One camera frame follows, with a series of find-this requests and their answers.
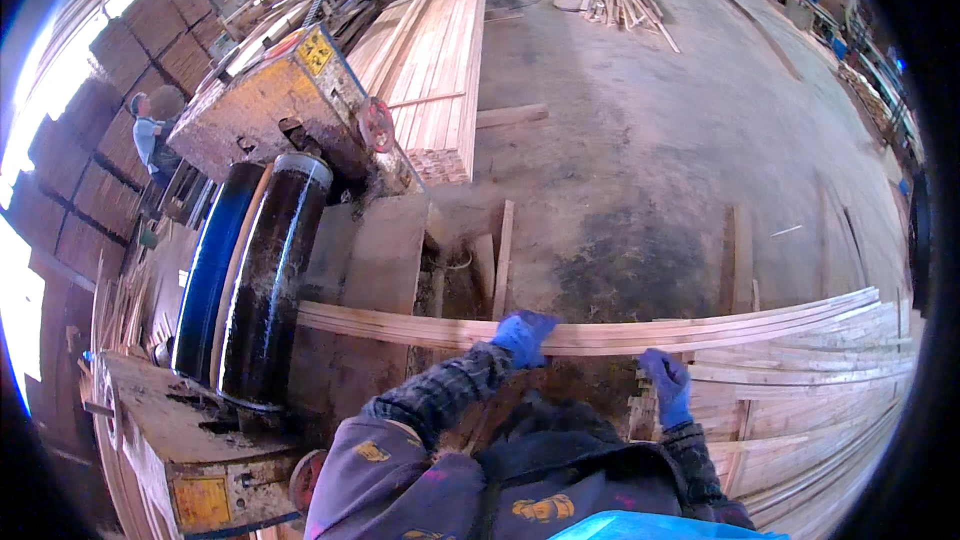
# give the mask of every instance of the worker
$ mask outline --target worker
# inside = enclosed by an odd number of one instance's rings
[[[140,161],[147,168],[153,182],[166,190],[182,160],[181,156],[166,144],[166,139],[173,129],[173,122],[157,121],[150,117],[150,97],[142,91],[130,99],[129,112],[136,117],[133,122],[133,144],[136,145]]]
[[[724,496],[690,374],[672,355],[637,359],[653,381],[662,440],[623,442],[583,402],[528,395],[475,458],[435,454],[440,434],[513,373],[543,366],[557,320],[520,311],[477,342],[342,421],[317,480],[305,538],[771,538]],[[607,535],[597,530],[605,529]]]

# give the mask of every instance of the worker's right hand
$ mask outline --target worker's right hand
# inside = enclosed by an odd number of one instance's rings
[[[541,344],[559,321],[552,315],[519,310],[500,321],[496,335],[489,343],[509,350],[516,369],[543,367],[546,360],[540,352]]]
[[[654,383],[660,426],[664,430],[693,421],[690,415],[690,373],[676,356],[648,348],[636,358],[636,365]]]

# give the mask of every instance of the gloved hand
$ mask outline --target gloved hand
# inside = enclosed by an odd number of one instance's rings
[[[690,373],[680,360],[657,348],[648,348],[636,358],[653,380],[659,402],[660,426],[664,430],[693,421],[690,415]]]
[[[513,354],[513,367],[533,369],[546,363],[540,345],[550,336],[560,320],[532,310],[510,313],[496,327],[496,335],[489,343],[506,348]]]

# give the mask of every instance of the yellow warning label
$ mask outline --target yellow warning label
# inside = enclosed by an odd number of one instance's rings
[[[316,78],[324,70],[324,66],[330,61],[330,57],[333,56],[333,48],[327,43],[324,34],[320,33],[320,29],[315,27],[307,35],[306,40],[296,49],[296,54],[303,61],[303,65],[306,66],[306,71],[310,72],[310,76]]]
[[[231,521],[224,477],[194,477],[174,480],[174,499],[180,523],[189,529],[214,530]]]

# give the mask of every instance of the patterned sleeve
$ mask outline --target patterned sleeve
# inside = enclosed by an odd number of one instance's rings
[[[471,403],[493,396],[512,373],[509,350],[477,342],[463,356],[434,365],[373,398],[361,413],[410,426],[424,448],[432,451],[440,434],[455,426]]]
[[[743,503],[724,495],[700,424],[690,421],[665,429],[660,443],[678,463],[686,480],[687,496],[698,517],[700,514],[706,515],[704,511],[708,511],[711,514],[702,519],[712,519],[747,530],[757,529]]]

